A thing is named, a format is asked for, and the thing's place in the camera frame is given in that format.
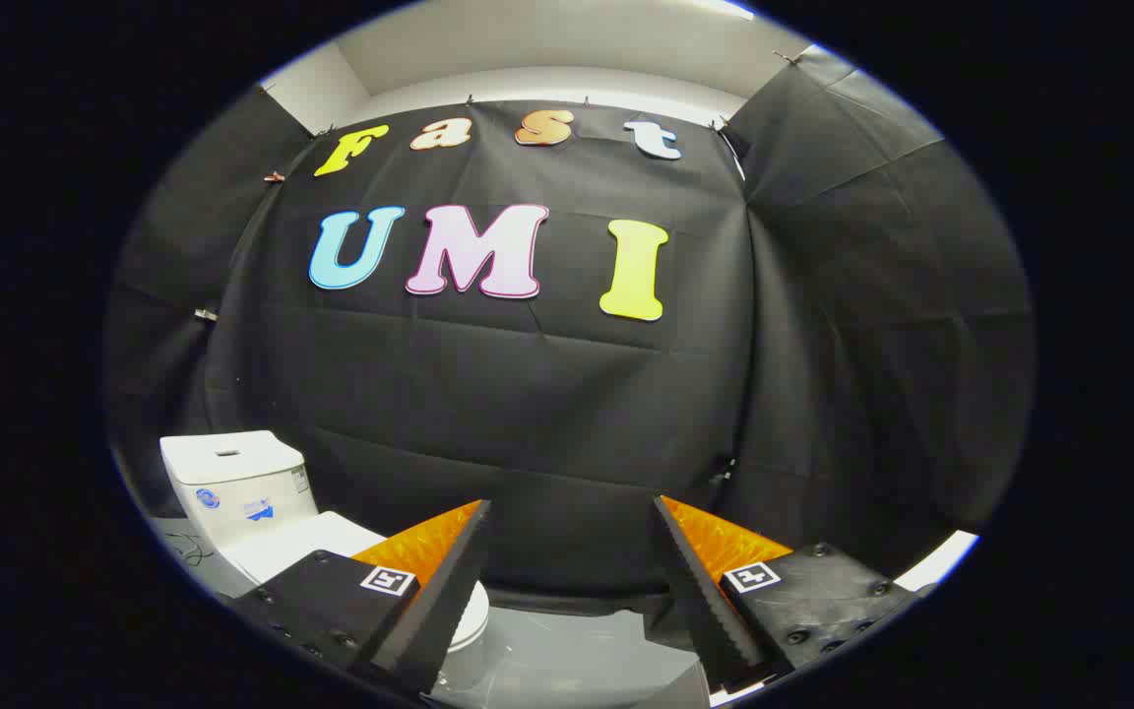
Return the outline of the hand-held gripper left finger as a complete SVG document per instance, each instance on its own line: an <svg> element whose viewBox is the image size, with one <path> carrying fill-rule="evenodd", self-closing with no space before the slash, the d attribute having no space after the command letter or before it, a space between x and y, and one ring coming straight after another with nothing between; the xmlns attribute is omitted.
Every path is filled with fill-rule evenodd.
<svg viewBox="0 0 1134 709"><path fill-rule="evenodd" d="M428 694L484 569L491 506L463 504L359 552L303 552L232 611L307 662Z"/></svg>

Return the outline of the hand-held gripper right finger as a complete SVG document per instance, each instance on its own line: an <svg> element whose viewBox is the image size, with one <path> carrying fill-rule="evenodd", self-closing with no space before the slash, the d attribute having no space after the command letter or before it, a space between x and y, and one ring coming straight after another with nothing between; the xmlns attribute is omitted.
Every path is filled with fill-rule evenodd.
<svg viewBox="0 0 1134 709"><path fill-rule="evenodd" d="M780 545L669 495L652 504L658 567L711 690L843 655L921 601L833 545Z"/></svg>

